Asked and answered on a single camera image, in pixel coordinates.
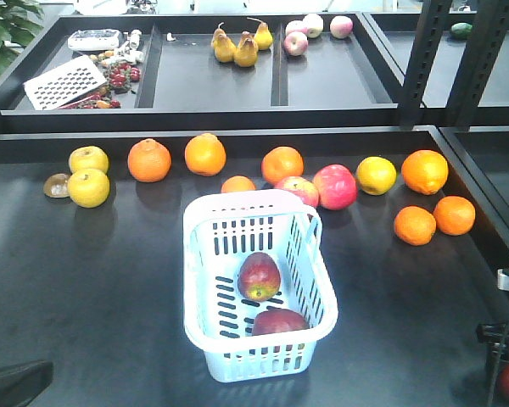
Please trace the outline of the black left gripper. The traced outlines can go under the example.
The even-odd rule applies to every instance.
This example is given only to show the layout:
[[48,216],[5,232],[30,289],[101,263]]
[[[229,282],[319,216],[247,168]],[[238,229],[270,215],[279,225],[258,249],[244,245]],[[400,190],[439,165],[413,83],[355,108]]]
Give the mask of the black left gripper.
[[53,381],[53,362],[34,360],[0,367],[0,406],[27,406]]

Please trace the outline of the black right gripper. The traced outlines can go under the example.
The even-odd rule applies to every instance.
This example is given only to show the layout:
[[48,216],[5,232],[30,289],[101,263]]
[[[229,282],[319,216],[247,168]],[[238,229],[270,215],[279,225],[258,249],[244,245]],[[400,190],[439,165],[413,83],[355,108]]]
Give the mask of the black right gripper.
[[509,348],[509,322],[480,323],[475,332],[480,343],[503,345]]

